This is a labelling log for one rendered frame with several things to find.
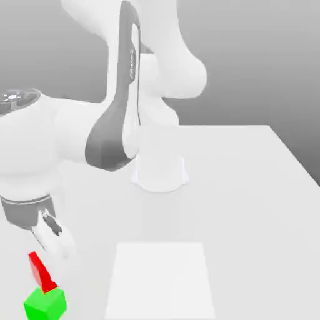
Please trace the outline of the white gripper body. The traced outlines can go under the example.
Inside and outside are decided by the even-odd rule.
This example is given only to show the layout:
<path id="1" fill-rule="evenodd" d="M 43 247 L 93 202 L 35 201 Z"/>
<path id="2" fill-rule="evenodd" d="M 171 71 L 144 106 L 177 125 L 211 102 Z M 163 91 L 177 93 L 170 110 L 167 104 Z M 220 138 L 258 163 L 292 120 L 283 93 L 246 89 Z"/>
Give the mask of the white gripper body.
<path id="1" fill-rule="evenodd" d="M 37 225 L 32 228 L 32 233 L 50 258 L 65 260 L 73 255 L 75 242 L 66 226 L 59 220 L 56 224 L 59 229 L 53 230 L 44 219 L 38 219 Z"/>

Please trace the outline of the small red cube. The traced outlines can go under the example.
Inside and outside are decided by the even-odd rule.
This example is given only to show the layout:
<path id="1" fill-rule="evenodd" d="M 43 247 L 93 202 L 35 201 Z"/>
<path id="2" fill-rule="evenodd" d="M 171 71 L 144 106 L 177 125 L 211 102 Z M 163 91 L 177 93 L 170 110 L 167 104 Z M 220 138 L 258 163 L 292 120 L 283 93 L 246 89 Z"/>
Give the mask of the small red cube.
<path id="1" fill-rule="evenodd" d="M 32 274 L 44 294 L 56 289 L 58 285 L 51 279 L 51 275 L 38 254 L 33 251 L 28 254 Z"/>

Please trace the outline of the small green cube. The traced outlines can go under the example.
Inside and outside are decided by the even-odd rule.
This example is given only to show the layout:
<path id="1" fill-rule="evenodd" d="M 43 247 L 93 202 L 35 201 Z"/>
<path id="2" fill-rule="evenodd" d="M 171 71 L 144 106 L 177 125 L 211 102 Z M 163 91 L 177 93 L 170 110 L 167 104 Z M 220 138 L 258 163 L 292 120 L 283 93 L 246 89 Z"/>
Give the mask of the small green cube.
<path id="1" fill-rule="evenodd" d="M 67 310 L 64 291 L 59 287 L 43 293 L 36 288 L 23 303 L 27 320 L 60 320 Z"/>

